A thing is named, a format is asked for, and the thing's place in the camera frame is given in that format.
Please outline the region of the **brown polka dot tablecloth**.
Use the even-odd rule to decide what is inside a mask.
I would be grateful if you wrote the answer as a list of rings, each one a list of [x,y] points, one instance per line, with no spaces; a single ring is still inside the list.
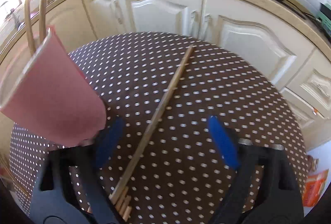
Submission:
[[[127,183],[130,217],[125,223],[209,223],[235,171],[224,164],[207,128],[216,116],[239,138],[259,147],[284,146],[299,126],[283,96],[239,55],[191,37],[127,33],[92,42],[69,55],[106,108],[106,127],[124,120],[122,136],[99,174],[108,198],[132,159],[188,47],[194,50],[162,118]],[[77,146],[93,144],[93,138]],[[15,123],[13,146],[36,156],[27,169],[27,198],[50,151],[71,148]],[[34,223],[27,211],[15,223]]]

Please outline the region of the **green electric cooker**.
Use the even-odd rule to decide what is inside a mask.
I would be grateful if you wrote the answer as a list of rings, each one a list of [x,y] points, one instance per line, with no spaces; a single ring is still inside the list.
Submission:
[[[317,14],[317,20],[320,22],[320,25],[326,34],[327,38],[331,38],[331,9],[329,3],[321,3],[320,9]]]

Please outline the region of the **pink cylindrical cup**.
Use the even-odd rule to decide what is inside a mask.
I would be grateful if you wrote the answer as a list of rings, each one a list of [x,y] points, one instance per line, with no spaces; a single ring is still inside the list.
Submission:
[[[93,138],[107,121],[103,101],[52,27],[36,52],[24,44],[1,67],[1,113],[67,147]]]

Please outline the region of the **wooden chopstick six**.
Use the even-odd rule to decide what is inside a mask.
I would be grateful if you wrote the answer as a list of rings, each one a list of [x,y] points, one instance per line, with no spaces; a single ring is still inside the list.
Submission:
[[[130,196],[130,195],[127,195],[127,196],[125,197],[124,202],[122,203],[122,206],[121,206],[120,211],[118,211],[118,213],[119,213],[121,216],[123,216],[124,211],[125,211],[125,209],[127,208],[127,206],[129,206],[130,201],[131,201],[131,196]]]

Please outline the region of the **orange snack package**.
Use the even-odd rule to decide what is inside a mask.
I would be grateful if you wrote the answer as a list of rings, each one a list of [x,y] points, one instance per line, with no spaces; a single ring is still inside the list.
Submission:
[[[328,172],[329,170],[327,169],[307,178],[305,191],[302,196],[304,207],[314,207],[318,203],[325,188]]]

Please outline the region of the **wooden chopstick seven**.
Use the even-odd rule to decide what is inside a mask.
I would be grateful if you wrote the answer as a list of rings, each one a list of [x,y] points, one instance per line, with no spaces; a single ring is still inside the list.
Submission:
[[[123,220],[125,222],[128,221],[129,217],[130,217],[130,214],[131,214],[131,211],[132,211],[132,207],[131,206],[127,206],[127,208],[125,209],[124,211],[124,214],[122,216]]]

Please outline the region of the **wooden chopstick three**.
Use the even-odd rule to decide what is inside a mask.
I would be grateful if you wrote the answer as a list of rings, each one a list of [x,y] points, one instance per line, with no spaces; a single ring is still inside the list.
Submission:
[[[160,103],[158,104],[157,109],[155,110],[155,113],[153,114],[153,117],[151,118],[151,122],[147,126],[139,145],[136,148],[135,153],[132,155],[132,159],[130,160],[129,164],[127,165],[122,178],[119,180],[118,184],[115,187],[115,190],[113,191],[112,195],[109,196],[110,201],[113,204],[116,204],[124,191],[124,188],[126,187],[129,179],[131,178],[136,165],[138,164],[141,155],[143,154],[146,146],[149,143],[149,140],[151,139],[151,136],[153,135],[159,120],[162,118],[162,115],[168,106],[168,103],[170,99],[172,98],[172,95],[174,91],[176,90],[177,84],[185,70],[186,64],[188,63],[188,60],[190,59],[190,56],[194,50],[194,46],[190,45],[188,49],[186,50],[184,57],[182,58],[179,67],[177,68],[176,72],[174,73],[168,87],[167,91],[163,94],[162,99]]]

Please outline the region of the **wooden chopstick two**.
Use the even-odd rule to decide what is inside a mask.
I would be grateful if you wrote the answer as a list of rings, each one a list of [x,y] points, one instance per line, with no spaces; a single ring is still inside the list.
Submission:
[[[35,40],[32,32],[31,17],[30,17],[30,0],[25,0],[24,4],[24,16],[25,16],[25,29],[26,37],[28,41],[28,47],[30,55],[33,56],[36,52]]]

